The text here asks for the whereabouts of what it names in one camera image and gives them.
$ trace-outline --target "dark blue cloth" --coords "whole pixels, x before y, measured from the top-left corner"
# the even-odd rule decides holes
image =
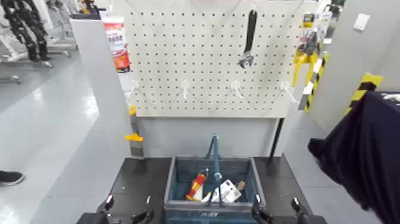
[[[367,92],[326,139],[311,139],[308,149],[363,209],[373,209],[385,224],[399,224],[400,102],[382,93],[390,94]]]

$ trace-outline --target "black pole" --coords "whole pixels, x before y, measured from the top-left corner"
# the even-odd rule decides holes
[[[285,120],[285,118],[279,118],[278,127],[276,128],[276,132],[275,132],[274,142],[272,143],[272,147],[271,147],[270,158],[268,159],[268,164],[271,164],[274,159],[276,144],[278,143],[280,130],[282,129],[284,120]]]

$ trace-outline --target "wrench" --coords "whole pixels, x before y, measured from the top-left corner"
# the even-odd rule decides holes
[[[243,55],[239,59],[239,65],[243,69],[253,64],[254,56],[251,55],[251,47],[253,45],[256,22],[257,22],[257,12],[255,10],[251,10],[249,13],[249,23],[247,25],[246,47]]]

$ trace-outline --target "white pegboard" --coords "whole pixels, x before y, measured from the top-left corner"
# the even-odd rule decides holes
[[[114,1],[124,15],[138,116],[284,117],[302,17],[315,1],[255,1],[254,64],[237,65],[253,1]],[[190,91],[183,98],[180,84]],[[230,84],[240,83],[239,96]]]

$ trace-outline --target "shoe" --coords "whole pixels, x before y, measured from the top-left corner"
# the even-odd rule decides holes
[[[0,185],[16,185],[20,183],[24,178],[25,176],[20,172],[0,171]]]

